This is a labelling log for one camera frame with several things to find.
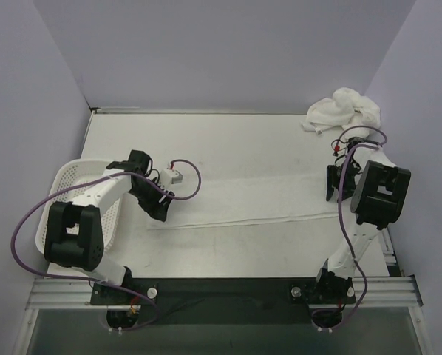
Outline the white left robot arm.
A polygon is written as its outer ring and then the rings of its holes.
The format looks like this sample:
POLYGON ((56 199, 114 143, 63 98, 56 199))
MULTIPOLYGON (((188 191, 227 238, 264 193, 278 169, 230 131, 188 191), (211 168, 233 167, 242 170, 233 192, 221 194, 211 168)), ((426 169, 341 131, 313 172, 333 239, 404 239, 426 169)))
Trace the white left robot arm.
POLYGON ((68 202, 54 202, 48 210, 46 261, 78 269, 92 279, 110 283, 107 295, 118 305, 133 298, 132 273, 105 255, 102 217, 129 193, 152 219, 166 221, 174 197, 169 187, 183 177, 169 167, 150 179, 151 166, 152 159, 145 152, 132 150, 127 160, 113 161, 106 166, 104 181, 68 202))

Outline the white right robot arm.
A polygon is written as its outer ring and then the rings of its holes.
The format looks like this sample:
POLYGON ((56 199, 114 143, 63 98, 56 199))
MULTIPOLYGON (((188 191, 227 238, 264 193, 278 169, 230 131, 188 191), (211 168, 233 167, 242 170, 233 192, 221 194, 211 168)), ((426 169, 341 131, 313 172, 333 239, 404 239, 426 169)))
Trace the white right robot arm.
POLYGON ((387 158, 381 145, 365 138, 351 138, 342 164, 326 170, 327 202, 336 197, 341 208, 340 227, 347 232, 338 249, 324 262, 312 293, 319 302, 351 297, 352 278, 365 251, 389 224, 401 215, 411 171, 387 158))

